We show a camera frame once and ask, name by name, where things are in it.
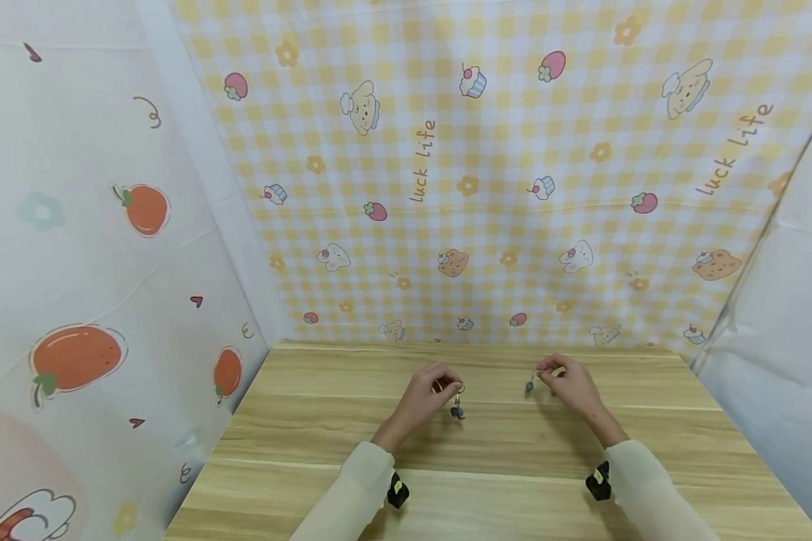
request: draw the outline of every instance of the yellow gingham backdrop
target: yellow gingham backdrop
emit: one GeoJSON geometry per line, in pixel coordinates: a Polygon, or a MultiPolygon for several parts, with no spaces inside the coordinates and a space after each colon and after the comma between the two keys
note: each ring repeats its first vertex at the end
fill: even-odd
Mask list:
{"type": "Polygon", "coordinates": [[[812,1],[173,7],[301,337],[691,357],[812,132],[812,1]]]}

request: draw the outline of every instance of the cartoon puppy illustration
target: cartoon puppy illustration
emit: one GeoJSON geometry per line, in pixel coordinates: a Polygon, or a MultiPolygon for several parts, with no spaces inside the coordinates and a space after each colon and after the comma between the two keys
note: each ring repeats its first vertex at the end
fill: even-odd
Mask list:
{"type": "Polygon", "coordinates": [[[361,135],[375,130],[379,123],[379,101],[373,96],[373,81],[362,82],[351,95],[344,93],[340,97],[340,110],[349,116],[355,130],[361,135]]]}
{"type": "Polygon", "coordinates": [[[592,247],[589,247],[586,240],[578,240],[573,249],[559,257],[559,262],[565,266],[563,270],[567,274],[575,274],[592,265],[592,247]]]}
{"type": "Polygon", "coordinates": [[[349,267],[351,265],[351,260],[347,251],[343,250],[343,247],[337,244],[329,244],[326,249],[316,254],[317,260],[322,263],[325,263],[325,269],[328,272],[334,272],[339,268],[349,267]]]}
{"type": "Polygon", "coordinates": [[[682,113],[689,113],[710,87],[707,72],[713,67],[712,59],[706,58],[685,70],[681,75],[671,75],[662,86],[662,97],[668,98],[668,118],[674,120],[682,113]]]}
{"type": "Polygon", "coordinates": [[[439,267],[437,268],[448,278],[457,278],[463,273],[467,263],[469,263],[469,254],[451,249],[439,255],[439,267]]]}
{"type": "Polygon", "coordinates": [[[729,277],[743,266],[743,262],[734,257],[727,250],[716,250],[715,252],[701,252],[698,262],[692,270],[704,280],[714,281],[729,277]]]}
{"type": "Polygon", "coordinates": [[[391,342],[399,342],[406,336],[406,329],[400,319],[395,319],[388,325],[379,325],[379,334],[384,334],[391,342]]]}
{"type": "Polygon", "coordinates": [[[596,346],[604,346],[606,343],[616,340],[622,328],[622,325],[608,325],[606,327],[596,325],[589,330],[589,335],[592,336],[596,346]]]}

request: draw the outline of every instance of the cream long sleeve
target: cream long sleeve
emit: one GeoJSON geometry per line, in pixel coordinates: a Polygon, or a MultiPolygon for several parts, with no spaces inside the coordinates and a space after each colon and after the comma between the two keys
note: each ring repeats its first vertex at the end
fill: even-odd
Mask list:
{"type": "MultiPolygon", "coordinates": [[[[644,541],[719,540],[644,444],[628,440],[605,452],[617,503],[644,541]]],[[[393,456],[372,443],[359,444],[292,541],[356,541],[382,508],[393,474],[393,456]]]]}

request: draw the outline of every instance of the wooden table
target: wooden table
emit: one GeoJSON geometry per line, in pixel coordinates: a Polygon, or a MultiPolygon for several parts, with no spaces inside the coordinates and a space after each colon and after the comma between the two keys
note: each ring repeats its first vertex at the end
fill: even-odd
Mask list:
{"type": "MultiPolygon", "coordinates": [[[[408,440],[396,468],[412,496],[401,511],[386,505],[361,539],[637,539],[615,503],[595,502],[583,486],[603,461],[587,427],[541,382],[523,392],[550,351],[282,343],[165,539],[288,539],[355,445],[393,411],[411,374],[433,360],[463,376],[467,419],[443,411],[408,440]]],[[[605,403],[721,539],[812,539],[809,519],[676,355],[652,348],[564,353],[589,366],[605,403]]]]}

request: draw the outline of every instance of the flower print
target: flower print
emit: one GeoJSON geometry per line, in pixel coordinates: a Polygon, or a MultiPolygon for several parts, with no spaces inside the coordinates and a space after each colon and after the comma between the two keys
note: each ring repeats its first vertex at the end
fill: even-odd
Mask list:
{"type": "Polygon", "coordinates": [[[313,171],[316,175],[325,170],[325,160],[321,156],[313,154],[307,157],[307,170],[313,171]]]}
{"type": "Polygon", "coordinates": [[[601,164],[603,161],[611,159],[611,143],[599,143],[592,148],[589,157],[596,163],[601,164]]]}
{"type": "Polygon", "coordinates": [[[138,506],[135,505],[135,502],[127,500],[117,511],[117,517],[114,518],[114,523],[111,525],[111,533],[115,537],[120,537],[134,530],[137,523],[138,506]]]}
{"type": "Polygon", "coordinates": [[[790,180],[790,175],[792,175],[793,171],[788,171],[784,173],[781,177],[778,177],[775,181],[767,184],[767,188],[770,189],[770,192],[773,192],[773,197],[780,198],[782,192],[784,192],[784,188],[788,186],[788,181],[790,180]]]}
{"type": "Polygon", "coordinates": [[[277,47],[277,59],[280,61],[280,66],[283,68],[297,68],[299,52],[292,45],[291,41],[283,40],[283,44],[277,47]]]}
{"type": "Polygon", "coordinates": [[[538,67],[538,80],[543,80],[544,82],[550,82],[550,66],[539,66],[538,67]]]}
{"type": "Polygon", "coordinates": [[[574,308],[575,302],[572,300],[566,300],[556,303],[556,312],[568,312],[572,308],[574,308]]]}
{"type": "Polygon", "coordinates": [[[461,193],[465,197],[469,197],[469,195],[474,195],[478,193],[478,179],[475,177],[470,177],[469,175],[464,175],[461,181],[457,183],[457,189],[461,190],[461,193]]]}
{"type": "Polygon", "coordinates": [[[640,33],[641,25],[638,23],[638,18],[631,15],[622,23],[617,24],[616,34],[614,35],[614,44],[628,47],[635,42],[636,36],[638,36],[640,33]]]}
{"type": "Polygon", "coordinates": [[[286,262],[283,261],[283,258],[281,258],[278,255],[271,256],[270,263],[271,263],[271,267],[273,267],[273,268],[275,268],[275,269],[277,269],[279,271],[284,270],[286,268],[286,262]]]}
{"type": "Polygon", "coordinates": [[[503,252],[502,257],[499,258],[505,267],[513,267],[517,265],[517,252],[503,252]]]}
{"type": "Polygon", "coordinates": [[[15,210],[15,215],[40,231],[63,226],[63,207],[60,201],[40,192],[30,192],[15,210]]]}

